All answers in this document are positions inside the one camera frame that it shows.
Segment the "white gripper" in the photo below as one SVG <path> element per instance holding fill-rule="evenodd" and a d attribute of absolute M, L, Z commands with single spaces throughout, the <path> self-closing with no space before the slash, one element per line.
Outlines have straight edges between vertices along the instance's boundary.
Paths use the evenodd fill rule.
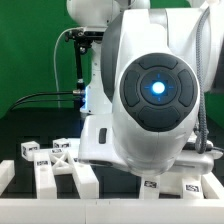
<path fill-rule="evenodd" d="M 194 140 L 192 130 L 184 126 L 151 132 L 130 118 L 91 115 L 81 133 L 78 160 L 112 166 L 134 175 L 161 175 L 167 171 L 207 174 L 222 154 L 215 150 L 203 154 L 186 150 L 184 146 Z"/>

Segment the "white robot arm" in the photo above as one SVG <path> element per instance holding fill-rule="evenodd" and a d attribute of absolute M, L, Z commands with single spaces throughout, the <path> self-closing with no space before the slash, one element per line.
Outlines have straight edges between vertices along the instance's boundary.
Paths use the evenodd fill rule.
<path fill-rule="evenodd" d="M 224 43 L 224 0 L 189 1 L 67 0 L 73 38 L 94 50 L 80 162 L 141 177 L 212 170 L 204 95 Z"/>

